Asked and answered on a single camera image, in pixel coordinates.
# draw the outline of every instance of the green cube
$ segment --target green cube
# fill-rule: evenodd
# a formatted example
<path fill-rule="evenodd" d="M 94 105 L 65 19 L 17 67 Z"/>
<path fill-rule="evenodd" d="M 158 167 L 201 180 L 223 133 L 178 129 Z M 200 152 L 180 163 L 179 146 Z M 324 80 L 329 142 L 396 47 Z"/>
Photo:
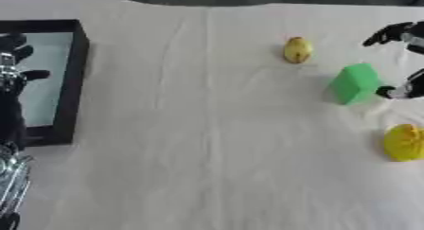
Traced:
<path fill-rule="evenodd" d="M 362 101 L 380 87 L 377 72 L 368 63 L 345 67 L 330 84 L 336 98 L 344 105 Z"/>

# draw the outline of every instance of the yellow toy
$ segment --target yellow toy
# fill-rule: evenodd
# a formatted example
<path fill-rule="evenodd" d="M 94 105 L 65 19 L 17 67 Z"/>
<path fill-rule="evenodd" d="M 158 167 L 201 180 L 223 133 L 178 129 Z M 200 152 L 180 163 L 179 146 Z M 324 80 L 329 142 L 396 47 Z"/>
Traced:
<path fill-rule="evenodd" d="M 384 149 L 398 161 L 424 159 L 424 130 L 410 124 L 397 125 L 384 136 Z"/>

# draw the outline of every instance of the black frame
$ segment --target black frame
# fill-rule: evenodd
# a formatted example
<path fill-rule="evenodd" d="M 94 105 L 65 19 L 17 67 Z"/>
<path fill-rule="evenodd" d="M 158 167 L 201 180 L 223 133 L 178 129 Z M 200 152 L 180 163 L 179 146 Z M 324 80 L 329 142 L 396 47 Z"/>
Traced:
<path fill-rule="evenodd" d="M 26 145 L 45 146 L 71 144 L 80 106 L 84 67 L 90 42 L 78 20 L 0 21 L 0 33 L 72 32 L 66 70 L 53 125 L 26 129 Z"/>

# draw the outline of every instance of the silver robotic hand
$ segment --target silver robotic hand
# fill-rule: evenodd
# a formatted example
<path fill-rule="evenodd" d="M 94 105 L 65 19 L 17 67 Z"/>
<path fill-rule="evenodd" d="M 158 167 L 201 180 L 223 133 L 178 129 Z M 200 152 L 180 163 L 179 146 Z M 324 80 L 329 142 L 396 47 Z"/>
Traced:
<path fill-rule="evenodd" d="M 363 45 L 370 46 L 389 42 L 405 42 L 408 50 L 424 55 L 424 22 L 387 26 L 368 38 Z M 402 86 L 398 88 L 381 86 L 376 94 L 386 98 L 424 97 L 424 69 L 412 74 Z"/>
<path fill-rule="evenodd" d="M 23 155 L 26 125 L 19 96 L 28 82 L 49 76 L 45 70 L 20 71 L 17 64 L 31 56 L 23 34 L 0 37 L 0 230 L 16 230 L 18 208 L 29 188 L 32 157 Z"/>
<path fill-rule="evenodd" d="M 13 144 L 0 147 L 0 229 L 16 230 L 20 223 L 18 208 L 30 185 L 31 156 Z"/>

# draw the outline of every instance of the apple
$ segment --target apple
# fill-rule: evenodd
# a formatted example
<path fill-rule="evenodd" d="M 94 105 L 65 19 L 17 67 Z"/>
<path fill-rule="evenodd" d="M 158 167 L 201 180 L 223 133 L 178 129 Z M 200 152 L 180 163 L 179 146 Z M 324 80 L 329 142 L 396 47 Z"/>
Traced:
<path fill-rule="evenodd" d="M 302 37 L 293 37 L 284 45 L 283 56 L 287 62 L 302 63 L 312 54 L 312 43 Z"/>

